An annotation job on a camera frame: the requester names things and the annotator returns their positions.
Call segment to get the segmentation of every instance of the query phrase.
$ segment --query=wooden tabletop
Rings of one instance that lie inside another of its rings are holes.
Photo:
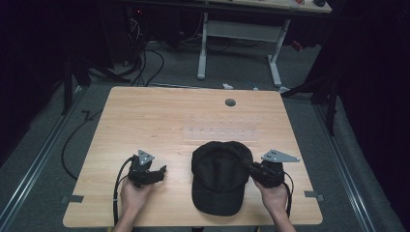
[[[329,14],[332,8],[328,3],[323,7],[318,7],[313,3],[313,0],[305,0],[303,4],[298,4],[296,0],[208,0],[210,3],[223,3],[234,5],[245,5],[253,7],[264,7],[272,9],[284,9],[296,12],[306,13],[324,13]]]
[[[225,101],[232,99],[234,106]],[[251,178],[242,209],[232,217],[198,211],[191,200],[192,152],[208,141],[239,141],[255,161],[271,149],[300,158],[284,164],[295,183],[291,221],[322,221],[312,186],[280,94],[273,91],[114,87],[81,169],[64,216],[68,227],[113,225],[112,192],[118,171],[139,149],[154,155],[151,170],[167,166],[135,226],[273,224]]]

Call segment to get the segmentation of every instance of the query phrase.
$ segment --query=metal bracket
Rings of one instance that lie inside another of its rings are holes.
[[[139,165],[141,166],[155,158],[153,155],[150,155],[142,150],[138,150],[138,156],[139,156]]]
[[[300,161],[299,158],[289,156],[275,149],[272,149],[271,151],[263,155],[261,158],[263,160],[270,161],[270,162],[298,162]]]
[[[307,191],[305,190],[305,197],[314,197],[318,202],[325,201],[325,197],[322,194],[317,194],[316,191]]]

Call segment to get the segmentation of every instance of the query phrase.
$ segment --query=black cable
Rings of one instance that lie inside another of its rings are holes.
[[[120,171],[118,172],[117,180],[115,181],[114,194],[113,194],[113,197],[112,197],[112,211],[113,211],[113,214],[114,214],[114,225],[116,225],[117,222],[118,222],[118,186],[120,185],[121,181],[125,178],[124,177],[120,181],[120,177],[121,177],[121,174],[123,173],[124,167],[127,165],[127,163],[132,161],[132,159],[133,159],[133,157],[128,158],[124,162],[124,164],[121,166]]]
[[[67,146],[69,145],[70,140],[72,140],[73,136],[88,122],[92,121],[94,117],[96,117],[98,114],[103,112],[103,110],[99,110],[97,113],[93,114],[90,118],[86,118],[83,123],[81,123],[79,126],[75,128],[75,130],[70,134],[69,138],[67,139],[66,143],[64,144],[63,150],[61,151],[61,164],[63,165],[64,170],[69,174],[70,177],[72,177],[75,180],[78,180],[78,177],[74,176],[74,174],[67,168],[66,162],[64,161],[64,155],[66,154],[66,149]]]
[[[216,50],[216,49],[212,49],[211,47],[209,47],[208,45],[206,46],[206,48],[210,51],[214,51],[214,52],[223,52],[225,51],[227,48],[229,48],[231,46],[231,41],[228,42],[228,44],[226,45],[226,47]]]
[[[141,82],[142,82],[142,86],[145,86],[145,80],[144,80],[144,77],[139,77],[139,79],[138,79],[138,81],[136,82],[136,86],[139,86],[139,80],[141,80]]]
[[[144,52],[143,52],[143,56],[144,56],[144,65],[142,66],[142,69],[141,69],[141,71],[139,72],[139,74],[138,74],[138,76],[132,81],[132,83],[131,83],[131,85],[130,86],[133,86],[133,84],[136,82],[136,80],[139,78],[139,77],[141,77],[141,75],[142,75],[142,73],[144,72],[144,70],[145,70],[145,65],[147,64],[147,55],[145,54],[145,49],[143,50]]]
[[[293,180],[292,178],[289,176],[289,174],[287,174],[286,172],[284,173],[286,174],[286,176],[289,177],[290,182],[292,183],[292,191],[289,189],[289,186],[283,182],[283,185],[286,187],[286,191],[287,191],[287,206],[286,206],[286,213],[287,216],[290,217],[290,210],[292,208],[292,195],[293,195],[293,189],[294,189],[294,184],[293,184]]]
[[[195,41],[195,40],[197,40],[197,39],[199,39],[199,38],[202,38],[202,36],[198,36],[198,37],[196,37],[196,38],[195,38],[195,36],[198,34],[198,31],[199,31],[199,29],[201,28],[202,19],[203,19],[203,18],[204,18],[204,13],[201,14],[201,17],[199,18],[198,26],[196,27],[196,30],[195,30],[195,32],[192,34],[192,36],[189,37],[189,38],[186,39],[186,40],[179,41],[179,44],[183,44],[183,43],[185,43],[185,42]]]
[[[123,178],[121,178],[120,183],[126,178],[128,177],[128,175],[124,176]]]
[[[255,47],[255,46],[263,45],[266,42],[260,41],[260,42],[254,43],[254,44],[245,44],[245,43],[238,43],[238,42],[231,42],[231,43],[235,44],[235,45],[239,45],[239,46]]]
[[[155,50],[152,50],[151,52],[154,52],[154,53],[156,53],[157,55],[159,55],[159,56],[161,57],[161,59],[162,59],[162,64],[161,64],[161,66],[160,66],[160,69],[159,69],[153,76],[151,76],[151,77],[148,79],[147,83],[145,84],[145,87],[148,87],[148,85],[150,84],[151,80],[153,80],[154,77],[156,77],[157,74],[160,73],[160,71],[161,71],[162,68],[163,68],[163,63],[164,63],[163,57],[162,57],[159,53],[157,53]]]
[[[196,42],[195,40],[191,40],[189,42],[179,43],[179,45],[187,47],[187,48],[197,48],[197,47],[202,45],[202,42]]]

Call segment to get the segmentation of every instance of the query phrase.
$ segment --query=gray carpet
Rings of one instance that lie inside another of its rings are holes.
[[[155,47],[159,47],[159,44],[152,43],[148,48]],[[278,88],[273,85],[266,57],[260,55],[266,53],[269,47],[272,45],[264,43],[253,47],[251,52],[248,52],[250,50],[248,47],[247,52],[243,52],[243,46],[231,45],[223,52],[210,51],[207,76],[205,80],[197,80],[199,48],[180,46],[179,49],[174,49],[164,45],[158,50],[164,58],[163,69],[151,83],[218,89],[222,88],[222,83],[228,83],[235,89],[251,89],[253,87],[249,84],[251,82],[261,90],[277,90]],[[222,49],[223,45],[210,45],[210,48]],[[320,47],[313,47],[298,52],[292,47],[283,47],[278,58],[278,70],[283,86],[295,87],[302,84],[319,50]],[[161,66],[160,56],[149,51],[146,54],[147,67],[142,75],[145,81]],[[89,110],[91,114],[101,110],[109,90],[114,85],[118,83],[93,78],[93,84],[86,90],[84,97],[57,138],[44,170],[16,215],[10,231],[106,231],[105,228],[64,227],[62,220],[67,205],[61,201],[64,196],[73,192],[75,181],[64,171],[60,156],[70,134],[84,122],[85,113],[82,110]],[[297,226],[297,229],[298,231],[361,231],[361,225],[337,173],[333,150],[321,127],[322,122],[316,116],[314,106],[310,104],[307,97],[308,94],[300,94],[284,99],[284,103],[313,188],[324,197],[324,201],[319,202],[324,220],[319,225]],[[12,156],[1,167],[1,209],[6,207],[19,181],[59,119],[62,102],[63,91],[60,88],[54,94],[52,101],[33,121],[31,129]],[[81,169],[98,122],[99,116],[88,122],[74,135],[67,146],[66,164],[74,175],[78,175]],[[335,132],[337,144],[364,197],[375,229],[404,231],[356,143],[340,102],[337,105]],[[264,227],[263,230],[274,231],[273,227]]]

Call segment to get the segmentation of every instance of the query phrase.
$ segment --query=black cord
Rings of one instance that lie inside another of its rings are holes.
[[[114,194],[113,194],[113,197],[112,197],[112,212],[114,214],[114,225],[116,225],[117,222],[118,222],[118,186],[120,185],[121,181],[124,180],[124,178],[125,178],[125,177],[123,177],[120,180],[120,177],[121,177],[121,174],[123,173],[124,167],[127,165],[127,163],[132,161],[132,159],[133,159],[133,157],[128,158],[124,162],[124,164],[121,166],[120,171],[118,172],[117,180],[115,181]]]
[[[222,49],[219,49],[219,50],[212,49],[212,48],[209,47],[208,45],[206,46],[206,48],[207,48],[208,50],[210,50],[210,51],[213,51],[213,52],[223,52],[223,51],[225,51],[227,48],[229,48],[230,46],[231,46],[231,41],[228,42],[228,44],[226,45],[226,47],[224,47],[224,48],[222,48]]]
[[[231,42],[231,43],[235,44],[235,45],[239,45],[239,46],[255,47],[255,46],[265,44],[266,42],[260,41],[260,42],[254,43],[254,44],[245,44],[245,43],[238,43],[238,42]]]
[[[161,57],[161,59],[162,59],[162,64],[161,64],[160,69],[159,69],[153,76],[151,76],[151,77],[148,79],[147,83],[145,84],[145,87],[148,87],[148,85],[150,84],[151,80],[153,80],[154,77],[156,77],[157,74],[160,73],[160,71],[161,71],[162,68],[163,68],[163,63],[164,63],[164,60],[163,60],[162,55],[160,55],[159,53],[157,53],[155,50],[151,50],[151,52],[154,52],[154,53],[156,53],[157,55],[159,55],[159,56]]]
[[[145,65],[147,64],[147,55],[145,54],[145,49],[144,52],[142,53],[144,56],[144,65],[142,66],[141,71],[139,72],[138,76],[133,80],[133,82],[131,83],[131,86],[133,86],[133,84],[135,84],[136,80],[139,79],[139,77],[142,76],[142,73],[145,71]]]
[[[286,206],[286,213],[287,216],[290,217],[290,210],[292,208],[292,195],[293,195],[293,189],[294,189],[294,184],[293,184],[293,180],[292,178],[289,176],[289,174],[287,174],[286,172],[284,173],[286,174],[286,176],[289,177],[290,182],[292,183],[292,191],[289,189],[289,186],[283,182],[283,185],[286,187],[286,191],[287,191],[287,206]]]
[[[191,40],[188,42],[180,42],[179,45],[187,47],[187,48],[197,48],[202,45],[202,42],[196,42],[197,39],[200,39],[200,37],[196,38],[195,40]]]
[[[67,146],[69,145],[70,140],[72,140],[73,136],[88,122],[92,121],[94,117],[99,115],[103,110],[99,110],[97,113],[93,114],[90,118],[86,118],[83,123],[81,123],[75,130],[70,134],[69,138],[67,139],[66,143],[64,144],[63,150],[61,151],[61,164],[63,165],[64,170],[75,180],[78,180],[78,177],[74,176],[74,174],[67,168],[66,162],[64,161],[64,155],[66,154]]]

